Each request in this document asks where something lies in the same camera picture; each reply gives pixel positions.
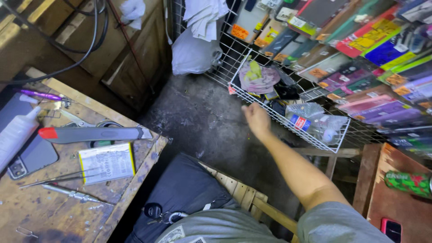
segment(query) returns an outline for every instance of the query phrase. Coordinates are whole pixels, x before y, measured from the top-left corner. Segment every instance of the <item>stained wooden table surface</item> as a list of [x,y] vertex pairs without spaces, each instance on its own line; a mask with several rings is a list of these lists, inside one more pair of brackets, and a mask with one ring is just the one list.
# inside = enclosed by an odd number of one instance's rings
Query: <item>stained wooden table surface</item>
[[[125,127],[138,125],[58,80],[45,80],[28,88],[61,93],[71,98],[76,102],[73,102],[67,111],[90,124],[112,120]],[[41,102],[40,106],[48,115],[55,112],[54,102]],[[60,112],[56,111],[54,117],[40,117],[40,122],[44,127],[59,127],[70,122],[59,114]],[[84,142],[54,144],[59,160],[20,180],[13,181],[7,174],[3,175],[0,179],[1,242],[35,241],[35,238],[17,233],[15,230],[18,226],[33,231],[40,242],[106,242],[167,143],[165,137],[151,133],[153,139],[131,141],[137,170],[135,176],[94,185],[83,185],[82,180],[59,183],[68,189],[88,193],[116,204],[114,207],[93,202],[80,203],[78,199],[48,191],[41,186],[18,188],[37,180],[80,171],[77,152],[87,148]]]

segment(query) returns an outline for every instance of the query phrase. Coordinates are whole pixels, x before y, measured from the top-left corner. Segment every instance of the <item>green packaging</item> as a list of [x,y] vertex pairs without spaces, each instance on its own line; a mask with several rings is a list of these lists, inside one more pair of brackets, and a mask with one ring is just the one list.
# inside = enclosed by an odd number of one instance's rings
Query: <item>green packaging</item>
[[384,181],[389,188],[424,198],[432,198],[430,174],[404,173],[390,170],[385,174]]

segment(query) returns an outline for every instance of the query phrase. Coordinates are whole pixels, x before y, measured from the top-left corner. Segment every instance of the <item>red phone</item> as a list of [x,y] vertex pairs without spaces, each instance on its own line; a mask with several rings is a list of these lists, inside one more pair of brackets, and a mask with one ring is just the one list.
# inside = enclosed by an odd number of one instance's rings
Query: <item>red phone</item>
[[394,243],[402,242],[402,225],[396,221],[382,218],[381,232],[383,232]]

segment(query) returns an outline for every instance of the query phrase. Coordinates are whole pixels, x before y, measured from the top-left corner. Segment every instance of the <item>red utility knife tip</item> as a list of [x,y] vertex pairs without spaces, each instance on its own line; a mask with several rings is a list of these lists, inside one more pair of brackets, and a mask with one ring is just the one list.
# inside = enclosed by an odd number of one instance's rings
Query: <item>red utility knife tip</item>
[[44,139],[58,138],[55,128],[41,128],[38,133]]

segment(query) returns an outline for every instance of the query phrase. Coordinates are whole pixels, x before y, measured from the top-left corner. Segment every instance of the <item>black cable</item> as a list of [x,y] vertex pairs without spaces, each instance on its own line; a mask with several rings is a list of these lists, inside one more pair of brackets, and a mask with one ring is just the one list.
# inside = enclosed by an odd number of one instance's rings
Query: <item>black cable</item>
[[[67,47],[67,46],[65,46],[63,44],[58,43],[53,38],[51,38],[50,36],[44,34],[42,31],[40,31],[38,27],[36,27],[32,23],[30,23],[26,18],[22,17],[17,11],[15,11],[13,8],[11,8],[10,5],[8,5],[4,0],[0,0],[0,3],[2,3],[3,6],[5,6],[5,8],[7,8],[7,10],[9,12],[11,12],[11,14],[15,15],[15,17],[19,21],[21,21],[22,23],[24,23],[28,27],[36,30],[38,32],[38,34],[40,36],[42,36],[43,39],[45,39],[46,41],[48,41],[52,45],[55,45],[55,46],[57,46],[58,48],[60,48],[62,50],[73,52],[73,53],[79,53],[79,54],[87,53],[87,50],[75,50],[75,49],[69,48],[69,47]],[[91,49],[91,52],[96,51],[102,45],[102,42],[105,40],[105,36],[106,36],[107,30],[108,30],[108,11],[105,8],[104,30],[103,30],[103,32],[101,34],[101,37],[100,37],[98,43],[96,44],[96,46]]]
[[[69,2],[69,0],[63,0],[63,1],[64,1],[64,3],[66,3],[66,5],[73,8],[73,10],[75,10],[77,13],[81,13],[81,14],[84,14],[86,16],[94,16],[95,15],[92,12],[82,11],[81,9],[75,7],[72,3]],[[105,10],[106,2],[105,2],[105,0],[102,0],[102,2],[103,2],[103,5],[102,5],[102,8],[99,10],[99,14],[101,14]]]
[[[7,5],[6,4],[6,2],[4,1],[4,0],[0,0],[0,3],[2,3],[3,4],[3,6],[5,6],[5,8],[7,8],[9,11],[11,11],[10,9],[10,6],[9,5]],[[94,46],[94,44],[95,44],[95,42],[96,42],[96,36],[97,36],[97,34],[98,34],[98,10],[97,10],[97,8],[95,7],[95,9],[94,9],[94,11],[95,11],[95,16],[94,16],[94,18],[95,18],[95,30],[94,30],[94,33],[93,33],[93,40],[92,40],[92,44],[90,45],[90,48],[89,48],[89,50],[87,51],[87,53],[82,57],[82,59],[81,60],[79,60],[78,62],[76,62],[76,63],[74,63],[74,64],[72,64],[72,65],[70,65],[70,66],[68,66],[68,67],[66,67],[66,68],[64,68],[64,69],[62,69],[62,70],[59,70],[59,71],[55,71],[55,72],[53,72],[53,73],[50,73],[50,74],[47,74],[47,75],[44,75],[44,76],[41,76],[41,77],[37,77],[37,78],[30,78],[30,79],[25,79],[25,80],[12,80],[12,81],[0,81],[0,83],[7,83],[7,84],[24,84],[24,83],[30,83],[30,82],[36,82],[36,81],[39,81],[39,80],[43,80],[43,79],[47,79],[47,78],[52,78],[52,77],[54,77],[54,76],[56,76],[57,74],[60,74],[60,73],[62,73],[62,72],[65,72],[65,71],[67,71],[67,70],[70,70],[70,69],[72,69],[72,68],[74,68],[74,67],[77,67],[77,66],[79,66],[89,55],[90,55],[90,53],[92,52],[92,48],[93,48],[93,46]]]

